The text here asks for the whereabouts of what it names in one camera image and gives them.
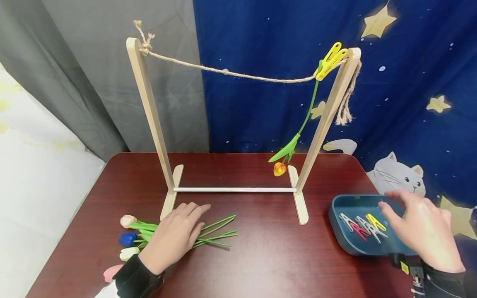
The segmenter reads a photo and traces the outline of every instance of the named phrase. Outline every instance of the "wooden post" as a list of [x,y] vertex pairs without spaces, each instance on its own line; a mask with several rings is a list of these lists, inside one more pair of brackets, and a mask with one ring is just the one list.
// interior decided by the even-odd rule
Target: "wooden post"
[[333,87],[331,88],[330,95],[326,101],[325,110],[321,116],[318,127],[316,128],[315,136],[311,142],[308,154],[306,154],[303,168],[301,169],[298,182],[296,183],[297,194],[301,194],[303,187],[305,186],[306,179],[310,174],[311,168],[315,163],[316,157],[320,152],[321,146],[323,146],[324,139],[328,130],[330,129],[333,118],[343,100],[344,93],[350,84],[351,78],[356,70],[358,62],[361,57],[361,50],[359,48],[348,49],[347,58],[348,61],[340,66],[336,79],[334,80]]
[[161,123],[159,115],[157,114],[157,107],[152,93],[151,82],[149,80],[149,73],[147,72],[144,56],[139,52],[141,42],[137,38],[129,37],[126,40],[127,53],[131,66],[133,68],[134,77],[136,79],[139,95],[144,106],[147,122],[151,129],[154,145],[156,146],[157,156],[161,162],[162,172],[166,179],[167,189],[170,194],[174,193],[174,180],[172,178],[171,165],[167,157],[166,144],[164,143],[164,136],[162,135]]

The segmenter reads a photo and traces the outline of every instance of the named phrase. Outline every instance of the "white wall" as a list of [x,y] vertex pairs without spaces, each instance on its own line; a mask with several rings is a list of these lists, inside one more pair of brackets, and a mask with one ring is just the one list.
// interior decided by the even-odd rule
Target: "white wall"
[[103,166],[0,64],[0,296],[26,296]]

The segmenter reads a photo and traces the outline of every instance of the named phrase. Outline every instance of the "blue curtain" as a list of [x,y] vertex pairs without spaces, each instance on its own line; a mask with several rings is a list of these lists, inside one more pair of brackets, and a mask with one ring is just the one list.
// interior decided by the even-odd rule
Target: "blue curtain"
[[[201,63],[214,68],[302,78],[336,41],[359,47],[354,120],[332,125],[323,149],[353,154],[381,193],[405,188],[442,204],[457,217],[461,252],[477,249],[477,1],[198,0],[194,9]],[[296,152],[308,150],[334,77],[320,83]],[[209,72],[203,82],[212,152],[276,152],[297,133],[314,84]]]

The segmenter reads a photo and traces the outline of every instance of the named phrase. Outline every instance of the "white tulip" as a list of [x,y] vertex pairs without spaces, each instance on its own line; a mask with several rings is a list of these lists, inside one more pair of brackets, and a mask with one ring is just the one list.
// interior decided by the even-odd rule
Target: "white tulip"
[[139,249],[137,247],[128,247],[121,249],[121,253],[119,254],[119,258],[121,261],[126,262],[129,260],[133,255],[138,254]]
[[137,222],[137,218],[132,215],[125,215],[121,217],[120,223],[125,229],[129,229],[129,225]]

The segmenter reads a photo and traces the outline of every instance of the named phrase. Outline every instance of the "jute rope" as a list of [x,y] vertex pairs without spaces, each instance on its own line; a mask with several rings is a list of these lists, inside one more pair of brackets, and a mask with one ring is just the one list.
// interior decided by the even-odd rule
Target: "jute rope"
[[[224,75],[232,75],[240,78],[246,78],[246,79],[251,79],[251,80],[258,80],[258,81],[263,81],[263,82],[273,82],[273,83],[283,83],[283,84],[296,84],[296,83],[302,83],[302,82],[308,82],[313,79],[315,79],[315,76],[309,76],[306,78],[301,78],[301,79],[291,79],[291,80],[285,80],[285,79],[273,79],[273,78],[265,78],[265,77],[258,77],[258,76],[253,76],[253,75],[248,75],[248,74],[243,74],[243,73],[238,73],[238,72],[229,72],[228,70],[220,70],[212,67],[207,67],[203,65],[198,65],[198,64],[193,64],[193,63],[188,63],[185,61],[177,60],[174,58],[169,58],[163,55],[156,54],[152,52],[152,45],[151,45],[151,40],[155,37],[154,34],[148,33],[147,38],[144,35],[143,30],[141,29],[141,24],[142,21],[134,21],[134,25],[136,28],[139,30],[139,33],[141,34],[141,37],[143,38],[143,42],[141,44],[141,47],[139,48],[139,51],[143,56],[151,55],[153,57],[173,62],[176,64],[184,65],[187,67],[192,67],[196,69],[202,69],[208,72],[217,72],[221,73]],[[347,59],[341,60],[338,64],[336,64],[336,67],[340,66],[341,64],[345,63]],[[348,106],[348,102],[350,99],[351,94],[354,91],[354,87],[356,86],[356,77],[358,76],[359,70],[361,68],[361,62],[358,63],[358,67],[354,71],[353,77],[351,79],[350,85],[346,89],[345,95],[343,97],[343,100],[341,101],[340,107],[338,109],[338,113],[336,115],[336,125],[346,125],[347,123],[351,122],[353,117],[350,114],[350,109]]]

